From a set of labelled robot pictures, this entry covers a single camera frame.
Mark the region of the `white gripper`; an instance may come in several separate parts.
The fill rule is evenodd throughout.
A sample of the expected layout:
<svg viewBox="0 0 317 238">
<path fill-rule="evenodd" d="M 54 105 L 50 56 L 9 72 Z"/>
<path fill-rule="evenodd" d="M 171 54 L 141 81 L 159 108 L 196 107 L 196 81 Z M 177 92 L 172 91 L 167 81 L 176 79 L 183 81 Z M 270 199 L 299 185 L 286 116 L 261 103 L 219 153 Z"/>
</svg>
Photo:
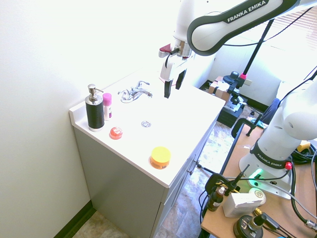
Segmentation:
<svg viewBox="0 0 317 238">
<path fill-rule="evenodd" d="M 171 87 L 173 80 L 178 76 L 175 88 L 180 89 L 184 77 L 186 75 L 186 69 L 190 62 L 193 60 L 193 54 L 190 56 L 182 56 L 179 53 L 168 54 L 167 52 L 160 52 L 160 58 L 165 58 L 163 62 L 160 80 L 164 82 L 164 97 L 169 98 L 171 93 Z"/>
</svg>

